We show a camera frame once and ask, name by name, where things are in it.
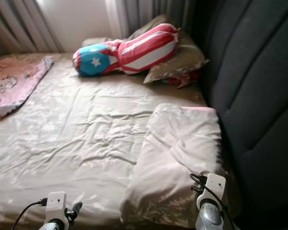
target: gray floral bed sheet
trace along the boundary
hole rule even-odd
[[[72,54],[51,55],[53,67],[27,101],[0,120],[0,230],[54,191],[67,193],[68,207],[83,202],[75,229],[119,226],[120,202],[155,107],[205,102],[197,85],[143,85],[145,74],[80,78]],[[31,62],[44,56],[9,55]],[[20,229],[38,229],[44,218],[45,207],[32,207]]]

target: red and white stripe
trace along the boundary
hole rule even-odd
[[[167,23],[162,23],[131,41],[104,42],[109,49],[101,52],[116,56],[118,59],[118,62],[112,62],[104,73],[119,67],[127,74],[149,69],[173,56],[176,52],[177,42],[178,30]]]

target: curtain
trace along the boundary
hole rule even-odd
[[[119,38],[128,37],[160,14],[190,32],[195,4],[196,0],[106,0],[112,32]]]
[[[62,51],[35,0],[0,0],[0,41],[9,53]]]

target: folded white blanket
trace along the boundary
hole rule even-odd
[[[161,104],[147,128],[121,203],[121,220],[194,228],[197,194],[191,190],[189,174],[225,174],[216,112],[212,108]]]

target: white wall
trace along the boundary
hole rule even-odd
[[[37,0],[52,33],[66,52],[90,37],[112,37],[105,0]]]

